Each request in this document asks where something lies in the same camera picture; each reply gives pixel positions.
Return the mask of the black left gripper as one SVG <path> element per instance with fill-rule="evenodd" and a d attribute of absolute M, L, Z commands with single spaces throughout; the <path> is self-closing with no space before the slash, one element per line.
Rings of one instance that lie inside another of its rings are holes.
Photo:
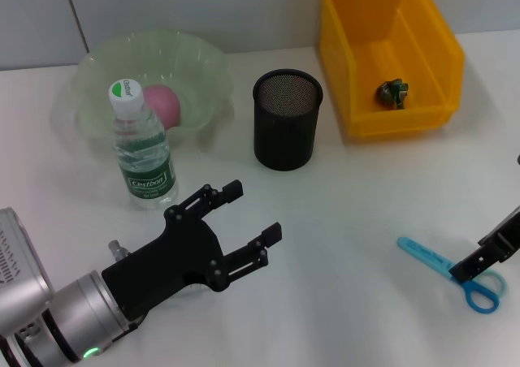
<path fill-rule="evenodd" d="M 235 179 L 219 191 L 205 184 L 165 210 L 163 233 L 102 271 L 116 304 L 134 321 L 192 284 L 221 292 L 236 280 L 269 264 L 268 248 L 282 240 L 276 222 L 242 248 L 223 255 L 216 234 L 203 221 L 211 211 L 243 196 Z"/>

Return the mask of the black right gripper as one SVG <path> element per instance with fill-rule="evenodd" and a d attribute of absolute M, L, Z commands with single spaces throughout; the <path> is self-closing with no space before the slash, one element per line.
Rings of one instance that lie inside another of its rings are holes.
<path fill-rule="evenodd" d="M 508 260 L 519 250 L 517 207 L 479 241 L 479 248 L 453 266 L 449 273 L 459 282 L 473 280 L 497 262 Z"/>

